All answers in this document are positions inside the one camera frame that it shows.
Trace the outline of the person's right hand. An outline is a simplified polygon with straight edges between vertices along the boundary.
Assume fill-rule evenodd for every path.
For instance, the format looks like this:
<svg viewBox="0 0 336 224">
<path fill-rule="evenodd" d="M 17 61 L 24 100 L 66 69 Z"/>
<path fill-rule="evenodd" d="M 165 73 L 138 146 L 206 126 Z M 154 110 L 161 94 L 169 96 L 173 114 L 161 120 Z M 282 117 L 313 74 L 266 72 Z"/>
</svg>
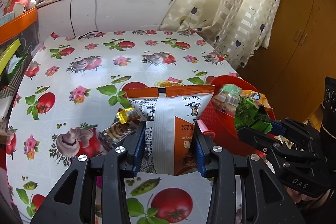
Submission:
<svg viewBox="0 0 336 224">
<path fill-rule="evenodd" d="M 299 203 L 301 201 L 308 202 L 307 208 L 308 209 L 315 209 L 318 207 L 322 207 L 327 201 L 330 201 L 331 198 L 335 195 L 335 190 L 329 189 L 325 194 L 321 195 L 318 198 L 309 197 L 305 194 L 302 194 L 292 188 L 285 187 L 288 195 L 294 201 L 294 203 Z"/>
</svg>

